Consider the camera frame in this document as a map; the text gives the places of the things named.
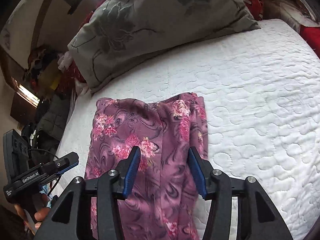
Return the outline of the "person's left hand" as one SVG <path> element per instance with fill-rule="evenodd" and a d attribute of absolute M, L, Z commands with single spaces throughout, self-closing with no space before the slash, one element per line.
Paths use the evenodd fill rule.
<path fill-rule="evenodd" d="M 14 204 L 14 208 L 17 212 L 17 214 L 24 220 L 24 223 L 26 224 L 26 226 L 28 227 L 28 229 L 31 230 L 31 232 L 33 233 L 33 235 L 36 234 L 36 230 L 38 230 L 42 224 L 42 222 L 45 220 L 45 218 L 47 217 L 48 213 L 50 212 L 50 208 L 47 207 L 47 204 L 49 202 L 49 198 L 46 194 L 42 194 L 41 195 L 42 198 L 42 202 L 43 202 L 43 208 L 39 209 L 39 211 L 37 211 L 34 214 L 34 219 L 36 221 L 33 221 L 31 219 L 31 221 L 33 221 L 34 226 L 30 225 L 29 220 L 27 215 L 25 214 L 25 211 L 23 208 L 21 208 L 21 206 L 19 204 Z"/>

